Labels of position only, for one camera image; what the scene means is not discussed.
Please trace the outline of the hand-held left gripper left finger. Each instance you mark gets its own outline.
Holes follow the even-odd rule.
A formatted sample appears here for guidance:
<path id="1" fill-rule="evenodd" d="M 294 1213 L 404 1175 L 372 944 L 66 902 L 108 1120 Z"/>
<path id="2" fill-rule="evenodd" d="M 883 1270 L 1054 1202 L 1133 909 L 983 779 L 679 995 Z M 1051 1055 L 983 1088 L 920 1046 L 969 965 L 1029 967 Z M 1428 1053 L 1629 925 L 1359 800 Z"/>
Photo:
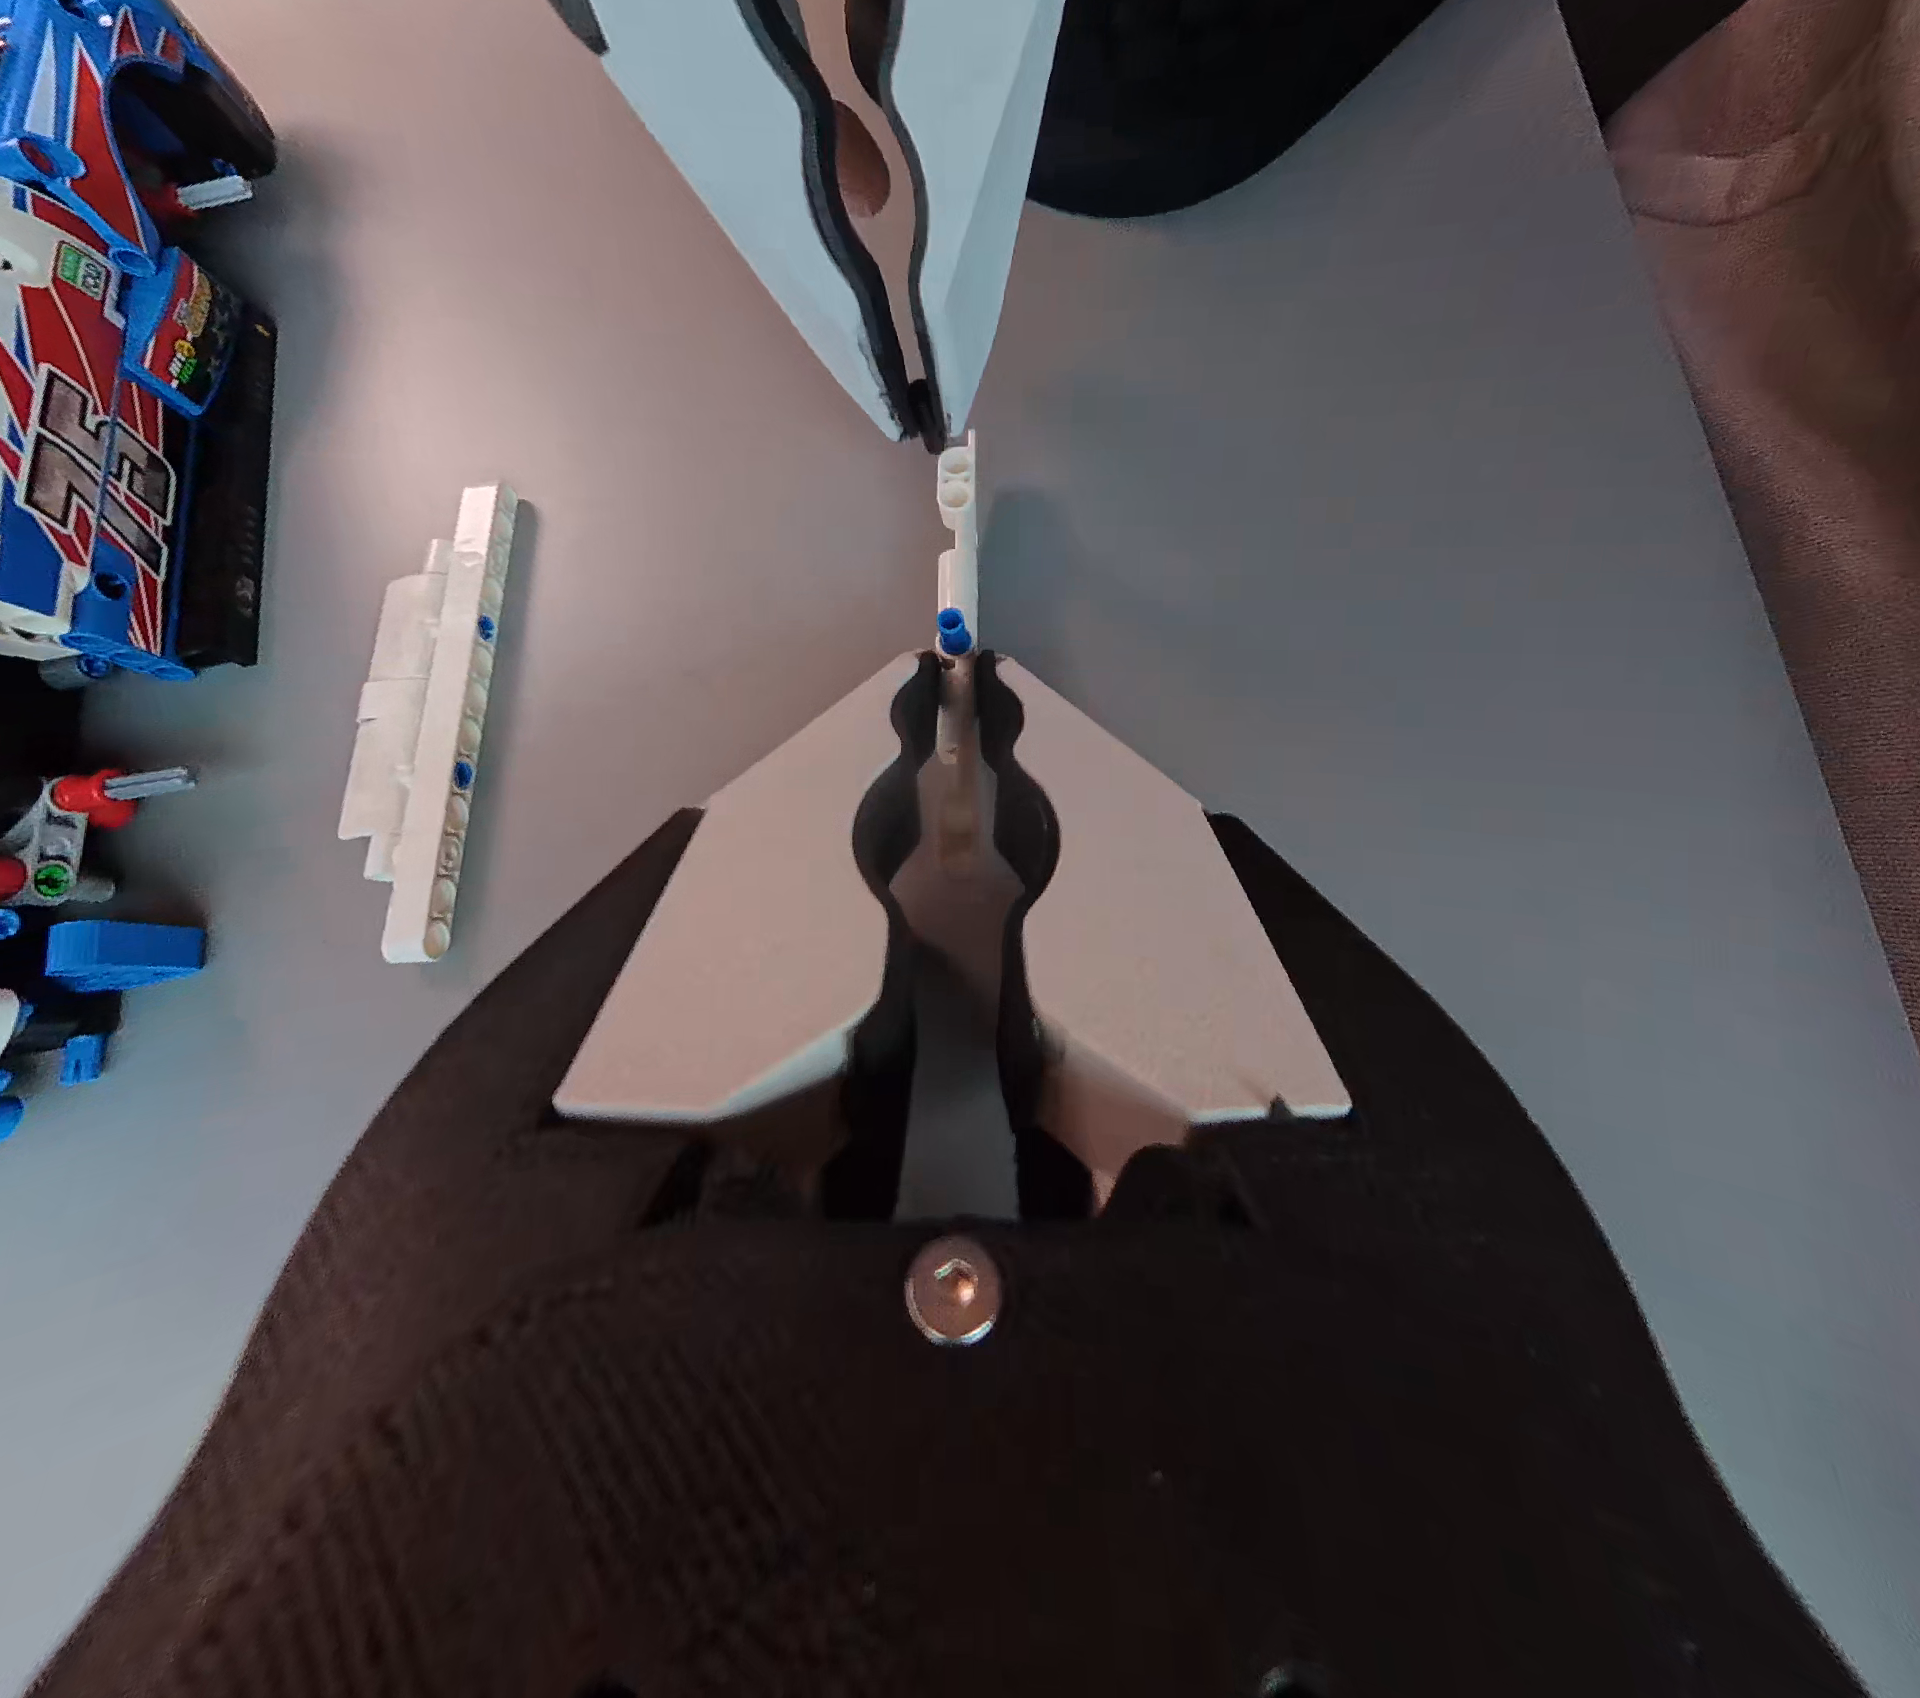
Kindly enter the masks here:
<path id="1" fill-rule="evenodd" d="M 847 1065 L 880 999 L 889 923 L 854 858 L 863 795 L 900 755 L 900 654 L 708 803 L 552 1107 L 731 1120 Z"/>

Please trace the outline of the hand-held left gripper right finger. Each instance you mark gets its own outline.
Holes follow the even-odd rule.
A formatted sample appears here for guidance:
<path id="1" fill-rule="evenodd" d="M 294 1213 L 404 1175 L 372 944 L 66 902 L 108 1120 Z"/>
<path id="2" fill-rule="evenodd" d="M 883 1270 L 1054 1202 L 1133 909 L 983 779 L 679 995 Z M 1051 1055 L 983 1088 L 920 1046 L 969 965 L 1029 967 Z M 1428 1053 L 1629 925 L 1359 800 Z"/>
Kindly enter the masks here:
<path id="1" fill-rule="evenodd" d="M 975 730 L 1001 930 L 995 1061 L 1021 1206 L 1099 1206 L 1201 1131 L 1341 1120 L 1351 1092 L 1206 809 L 1021 662 Z"/>

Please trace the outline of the small white brick piece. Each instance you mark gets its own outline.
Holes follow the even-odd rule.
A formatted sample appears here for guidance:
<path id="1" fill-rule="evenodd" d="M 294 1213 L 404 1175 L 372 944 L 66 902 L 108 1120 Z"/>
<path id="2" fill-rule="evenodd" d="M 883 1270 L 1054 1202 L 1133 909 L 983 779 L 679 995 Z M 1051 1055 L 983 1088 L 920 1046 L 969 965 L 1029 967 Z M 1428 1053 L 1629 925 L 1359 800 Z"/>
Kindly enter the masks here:
<path id="1" fill-rule="evenodd" d="M 979 743 L 975 667 L 979 636 L 979 472 L 977 441 L 969 431 L 947 448 L 935 467 L 935 499 L 952 545 L 938 557 L 937 612 L 963 608 L 971 622 L 975 649 L 966 658 L 943 658 L 938 727 L 935 737 L 937 775 L 937 858 L 940 869 L 967 871 L 975 865 L 982 833 Z"/>

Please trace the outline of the grey desk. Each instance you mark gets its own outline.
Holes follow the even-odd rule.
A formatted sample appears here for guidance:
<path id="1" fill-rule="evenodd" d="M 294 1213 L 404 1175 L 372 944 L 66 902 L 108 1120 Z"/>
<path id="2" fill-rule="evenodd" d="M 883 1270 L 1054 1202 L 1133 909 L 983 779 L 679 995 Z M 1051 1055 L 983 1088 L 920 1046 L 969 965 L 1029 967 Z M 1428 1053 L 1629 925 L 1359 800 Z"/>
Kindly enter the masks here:
<path id="1" fill-rule="evenodd" d="M 547 0 L 179 0 L 283 146 L 261 660 L 84 695 L 198 768 L 209 925 L 4 1143 L 4 1695 L 153 1524 L 422 1050 L 671 812 L 924 639 L 884 441 Z M 1552 0 L 1448 0 L 1272 170 L 1029 208 L 975 408 L 993 637 L 1496 1062 L 1731 1493 L 1916 1695 L 1916 1053 Z M 518 497 L 445 957 L 338 820 L 387 586 Z"/>

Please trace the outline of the white brick beam assembly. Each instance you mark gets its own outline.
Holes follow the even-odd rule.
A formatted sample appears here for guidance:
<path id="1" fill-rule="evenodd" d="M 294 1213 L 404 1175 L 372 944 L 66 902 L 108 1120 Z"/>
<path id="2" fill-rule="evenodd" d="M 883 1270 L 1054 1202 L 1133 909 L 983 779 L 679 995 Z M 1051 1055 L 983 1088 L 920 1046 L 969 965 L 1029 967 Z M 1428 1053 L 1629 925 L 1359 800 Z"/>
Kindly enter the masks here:
<path id="1" fill-rule="evenodd" d="M 363 879 L 388 891 L 388 965 L 452 947 L 516 509 L 510 486 L 466 487 L 453 533 L 380 601 L 338 837 L 366 846 Z"/>

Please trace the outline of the toy brick race car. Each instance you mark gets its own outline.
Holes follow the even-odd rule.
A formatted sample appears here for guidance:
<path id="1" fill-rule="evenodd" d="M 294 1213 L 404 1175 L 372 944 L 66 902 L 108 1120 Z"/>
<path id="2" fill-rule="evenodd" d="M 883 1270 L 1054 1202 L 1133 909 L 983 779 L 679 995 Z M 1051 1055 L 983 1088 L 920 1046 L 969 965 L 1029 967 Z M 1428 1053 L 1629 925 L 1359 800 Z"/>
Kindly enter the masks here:
<path id="1" fill-rule="evenodd" d="M 279 336 L 192 235 L 276 164 L 174 0 L 2 0 L 4 1055 L 63 1084 L 156 977 L 63 980 L 86 846 L 194 776 L 63 765 L 61 684 L 256 662 Z"/>

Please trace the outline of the person's beige sweatshirt torso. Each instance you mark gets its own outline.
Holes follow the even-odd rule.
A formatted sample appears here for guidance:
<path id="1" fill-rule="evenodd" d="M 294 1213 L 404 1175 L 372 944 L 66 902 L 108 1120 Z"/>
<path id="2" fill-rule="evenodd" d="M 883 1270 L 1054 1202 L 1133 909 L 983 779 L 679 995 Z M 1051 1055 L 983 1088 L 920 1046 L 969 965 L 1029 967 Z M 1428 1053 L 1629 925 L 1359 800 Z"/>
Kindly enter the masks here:
<path id="1" fill-rule="evenodd" d="M 1919 0 L 1745 0 L 1604 131 L 1919 1023 Z"/>

